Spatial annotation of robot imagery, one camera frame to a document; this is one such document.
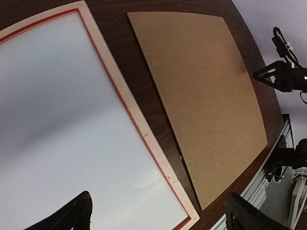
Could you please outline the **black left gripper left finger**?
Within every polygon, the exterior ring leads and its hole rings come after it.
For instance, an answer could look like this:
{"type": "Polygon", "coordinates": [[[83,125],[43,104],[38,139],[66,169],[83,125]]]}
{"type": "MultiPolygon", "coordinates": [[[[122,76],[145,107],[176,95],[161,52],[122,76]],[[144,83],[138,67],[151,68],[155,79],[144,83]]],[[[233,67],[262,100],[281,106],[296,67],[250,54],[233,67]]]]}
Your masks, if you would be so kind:
{"type": "Polygon", "coordinates": [[[58,211],[26,230],[89,230],[93,202],[88,191],[83,191],[58,211]]]}

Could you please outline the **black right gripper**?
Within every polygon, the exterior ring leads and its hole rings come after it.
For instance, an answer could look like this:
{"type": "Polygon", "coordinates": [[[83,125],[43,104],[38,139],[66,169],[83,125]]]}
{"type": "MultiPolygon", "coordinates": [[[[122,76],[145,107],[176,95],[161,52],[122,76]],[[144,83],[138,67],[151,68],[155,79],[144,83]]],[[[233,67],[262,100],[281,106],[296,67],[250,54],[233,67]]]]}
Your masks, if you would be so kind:
{"type": "Polygon", "coordinates": [[[307,92],[307,74],[291,62],[275,61],[254,72],[253,78],[282,92],[307,92]]]}

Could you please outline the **brown backing board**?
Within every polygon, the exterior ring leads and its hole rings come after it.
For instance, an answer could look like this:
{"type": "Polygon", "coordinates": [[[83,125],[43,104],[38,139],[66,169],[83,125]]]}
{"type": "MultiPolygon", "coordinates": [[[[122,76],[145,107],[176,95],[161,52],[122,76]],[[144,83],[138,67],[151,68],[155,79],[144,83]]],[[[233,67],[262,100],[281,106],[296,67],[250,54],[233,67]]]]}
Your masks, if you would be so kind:
{"type": "Polygon", "coordinates": [[[128,17],[205,209],[267,146],[247,68],[222,17],[161,11],[128,17]]]}

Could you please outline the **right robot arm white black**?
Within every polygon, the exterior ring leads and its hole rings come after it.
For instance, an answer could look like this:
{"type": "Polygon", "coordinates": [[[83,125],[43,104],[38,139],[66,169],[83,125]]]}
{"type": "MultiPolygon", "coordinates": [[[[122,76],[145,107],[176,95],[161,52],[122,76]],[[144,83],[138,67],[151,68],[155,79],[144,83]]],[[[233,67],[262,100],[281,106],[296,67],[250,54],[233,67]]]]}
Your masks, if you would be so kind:
{"type": "MultiPolygon", "coordinates": [[[[275,61],[254,72],[253,78],[281,92],[307,92],[306,69],[295,67],[292,62],[275,61]]],[[[276,147],[265,163],[264,172],[270,182],[282,167],[299,169],[307,165],[307,140],[299,141],[296,148],[276,147]]]]}

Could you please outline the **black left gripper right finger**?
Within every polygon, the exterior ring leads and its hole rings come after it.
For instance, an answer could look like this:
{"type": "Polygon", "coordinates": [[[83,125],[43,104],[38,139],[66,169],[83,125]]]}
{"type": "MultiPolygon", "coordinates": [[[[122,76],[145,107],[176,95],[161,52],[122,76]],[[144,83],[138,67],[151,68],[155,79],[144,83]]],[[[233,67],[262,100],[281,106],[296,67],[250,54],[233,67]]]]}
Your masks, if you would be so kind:
{"type": "Polygon", "coordinates": [[[228,230],[289,230],[264,215],[235,192],[229,194],[225,209],[228,230]]]}

